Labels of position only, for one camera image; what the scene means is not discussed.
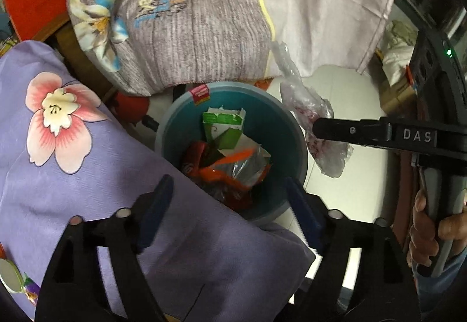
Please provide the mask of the person right hand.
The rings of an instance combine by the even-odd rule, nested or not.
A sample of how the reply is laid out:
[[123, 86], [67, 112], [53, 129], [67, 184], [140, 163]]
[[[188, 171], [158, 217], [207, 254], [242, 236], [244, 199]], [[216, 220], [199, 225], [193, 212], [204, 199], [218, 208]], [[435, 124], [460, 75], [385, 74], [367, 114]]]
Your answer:
[[439, 251], [441, 241], [453, 241], [452, 255], [459, 255], [466, 249], [466, 206], [460, 214], [451, 215], [438, 226], [425, 213], [427, 198], [423, 189], [420, 189], [415, 198], [412, 209], [412, 226], [409, 230], [411, 238], [407, 260], [409, 265], [421, 264], [431, 266], [431, 258]]

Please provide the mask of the blue sleeve forearm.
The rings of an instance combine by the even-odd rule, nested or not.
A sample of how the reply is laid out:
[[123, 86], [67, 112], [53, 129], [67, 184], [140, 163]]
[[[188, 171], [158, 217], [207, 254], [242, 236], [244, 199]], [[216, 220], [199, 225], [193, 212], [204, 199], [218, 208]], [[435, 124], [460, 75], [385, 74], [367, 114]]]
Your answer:
[[437, 278], [423, 277], [418, 273], [418, 264], [412, 270], [416, 280], [419, 309], [422, 317], [432, 312], [447, 293], [457, 277], [462, 264], [466, 261], [466, 249], [446, 263], [444, 271]]

